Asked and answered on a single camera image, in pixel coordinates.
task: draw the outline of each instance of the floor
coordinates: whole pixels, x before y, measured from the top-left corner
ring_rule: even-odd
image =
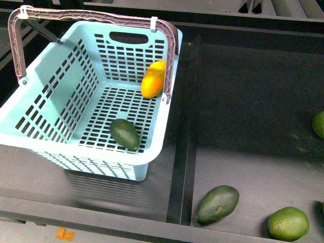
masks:
[[[110,235],[90,233],[80,230],[67,229],[75,232],[72,241],[56,239],[56,226],[37,226],[32,222],[25,224],[0,221],[0,242],[1,243],[141,243],[143,241],[119,238]]]

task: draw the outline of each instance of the light blue plastic basket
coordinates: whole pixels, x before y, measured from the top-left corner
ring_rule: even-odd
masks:
[[[111,32],[143,34],[145,44],[125,44]],[[179,50],[182,33],[178,31]],[[28,66],[21,85],[0,109],[0,143],[28,148],[62,168],[144,180],[161,151],[170,103],[141,95],[147,67],[167,56],[165,35],[150,29],[78,21]],[[175,56],[172,89],[178,56]],[[137,151],[111,138],[116,118],[132,122]]]

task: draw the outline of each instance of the yellow mango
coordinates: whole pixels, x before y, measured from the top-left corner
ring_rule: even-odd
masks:
[[[165,61],[154,62],[148,67],[141,85],[141,93],[145,98],[153,98],[162,91],[165,72]]]

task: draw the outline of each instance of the avocado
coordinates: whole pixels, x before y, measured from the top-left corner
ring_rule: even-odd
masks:
[[[111,137],[121,146],[135,151],[140,146],[140,138],[134,125],[126,119],[115,119],[110,124]]]
[[[231,186],[217,186],[199,202],[197,218],[202,224],[213,223],[230,215],[239,199],[239,192]]]

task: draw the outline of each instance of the white plastic clip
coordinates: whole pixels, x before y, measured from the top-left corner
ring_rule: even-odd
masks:
[[[152,17],[151,18],[151,25],[150,25],[150,29],[151,32],[156,33],[156,21],[157,21],[157,17]]]
[[[27,7],[32,8],[32,6],[29,6],[29,5],[22,5],[20,7],[20,14],[17,15],[17,17],[19,19],[28,19],[28,14],[27,14],[27,11],[26,11]]]

